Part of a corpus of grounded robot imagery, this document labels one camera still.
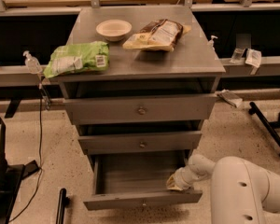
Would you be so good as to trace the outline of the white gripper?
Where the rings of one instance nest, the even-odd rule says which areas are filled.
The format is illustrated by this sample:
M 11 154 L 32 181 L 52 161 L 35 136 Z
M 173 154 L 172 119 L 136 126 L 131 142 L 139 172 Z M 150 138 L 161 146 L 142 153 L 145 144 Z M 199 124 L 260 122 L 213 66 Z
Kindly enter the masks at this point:
M 168 190 L 182 191 L 183 189 L 188 189 L 199 178 L 188 166 L 179 168 L 168 178 L 166 188 Z

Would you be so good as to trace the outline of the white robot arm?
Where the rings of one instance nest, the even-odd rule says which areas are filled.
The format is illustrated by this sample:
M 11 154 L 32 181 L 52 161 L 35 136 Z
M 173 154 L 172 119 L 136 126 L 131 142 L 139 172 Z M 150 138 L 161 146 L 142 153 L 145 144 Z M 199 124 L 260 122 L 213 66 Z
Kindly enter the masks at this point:
M 183 191 L 205 179 L 211 181 L 212 224 L 266 224 L 266 212 L 280 213 L 280 175 L 237 157 L 193 155 L 166 186 Z

